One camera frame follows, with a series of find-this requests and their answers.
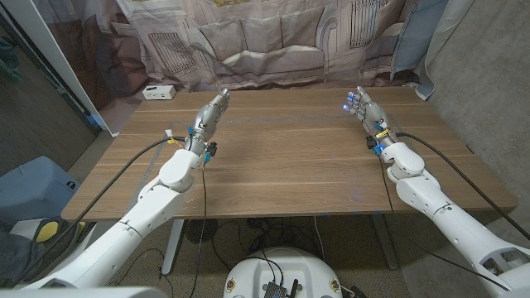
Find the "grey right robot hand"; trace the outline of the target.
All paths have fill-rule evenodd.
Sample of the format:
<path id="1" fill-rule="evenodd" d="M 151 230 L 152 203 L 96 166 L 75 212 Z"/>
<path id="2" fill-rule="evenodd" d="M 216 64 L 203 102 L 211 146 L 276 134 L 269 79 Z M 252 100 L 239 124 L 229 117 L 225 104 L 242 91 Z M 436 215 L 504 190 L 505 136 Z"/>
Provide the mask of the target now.
<path id="1" fill-rule="evenodd" d="M 380 155 L 386 147 L 396 142 L 395 134 L 388 123 L 384 109 L 375 103 L 361 86 L 349 92 L 343 110 L 354 115 L 368 133 L 366 137 L 368 149 Z"/>

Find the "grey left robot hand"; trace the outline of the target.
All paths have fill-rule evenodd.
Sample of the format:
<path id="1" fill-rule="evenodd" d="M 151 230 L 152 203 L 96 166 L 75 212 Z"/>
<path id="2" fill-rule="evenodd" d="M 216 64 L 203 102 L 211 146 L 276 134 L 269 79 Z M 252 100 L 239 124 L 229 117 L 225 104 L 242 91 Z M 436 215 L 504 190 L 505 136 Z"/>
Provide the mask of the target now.
<path id="1" fill-rule="evenodd" d="M 229 107 L 229 90 L 224 88 L 209 103 L 203 106 L 195 116 L 191 126 L 190 137 L 185 141 L 184 148 L 201 156 L 208 141 L 216 131 L 217 123 Z"/>

